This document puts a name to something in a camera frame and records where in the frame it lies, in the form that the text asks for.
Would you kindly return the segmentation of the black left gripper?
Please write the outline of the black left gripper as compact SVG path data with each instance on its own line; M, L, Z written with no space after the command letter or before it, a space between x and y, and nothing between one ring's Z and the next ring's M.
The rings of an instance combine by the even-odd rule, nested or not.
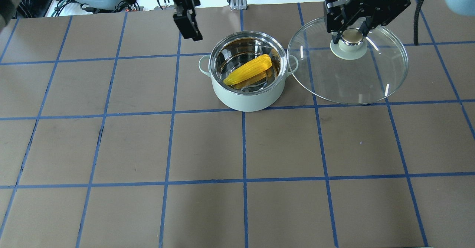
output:
M184 39L199 41L203 39L196 20L196 6L200 0L173 0L176 12L173 19Z

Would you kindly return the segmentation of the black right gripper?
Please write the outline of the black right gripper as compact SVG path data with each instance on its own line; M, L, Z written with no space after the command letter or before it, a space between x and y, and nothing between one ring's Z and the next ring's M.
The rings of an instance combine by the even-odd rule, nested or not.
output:
M367 37L378 25L388 25L410 6L410 0L325 0L324 21L332 42L338 44L343 32L357 20L358 31Z

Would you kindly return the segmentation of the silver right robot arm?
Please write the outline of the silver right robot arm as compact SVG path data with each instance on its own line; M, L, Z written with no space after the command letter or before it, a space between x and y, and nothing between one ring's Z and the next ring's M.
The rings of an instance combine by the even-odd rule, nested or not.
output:
M413 18L413 42L419 44L418 25L419 16L424 0L417 0ZM445 0L448 8L462 16L474 15L474 0ZM363 36L377 26L386 26L405 11L410 0L325 0L324 22L326 30L332 33L334 44L343 40L343 33L357 20L364 21L358 29Z

